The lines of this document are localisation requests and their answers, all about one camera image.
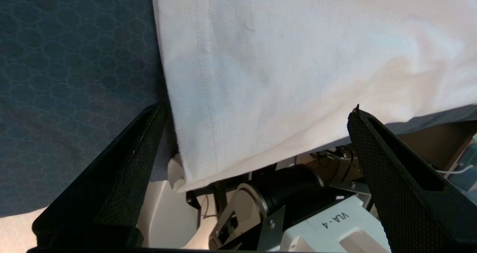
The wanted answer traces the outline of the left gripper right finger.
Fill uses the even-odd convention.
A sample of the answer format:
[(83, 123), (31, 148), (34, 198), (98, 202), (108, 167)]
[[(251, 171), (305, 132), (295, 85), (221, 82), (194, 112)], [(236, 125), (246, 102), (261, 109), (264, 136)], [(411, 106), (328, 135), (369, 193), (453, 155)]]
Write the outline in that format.
[(476, 205), (358, 106), (347, 129), (393, 253), (475, 253)]

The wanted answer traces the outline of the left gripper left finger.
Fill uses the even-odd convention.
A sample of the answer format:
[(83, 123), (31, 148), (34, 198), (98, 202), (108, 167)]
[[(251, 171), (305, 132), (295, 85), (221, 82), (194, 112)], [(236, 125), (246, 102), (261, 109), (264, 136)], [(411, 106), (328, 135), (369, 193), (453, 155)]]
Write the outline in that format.
[(163, 102), (141, 111), (33, 222), (37, 247), (140, 247), (136, 225), (166, 120)]

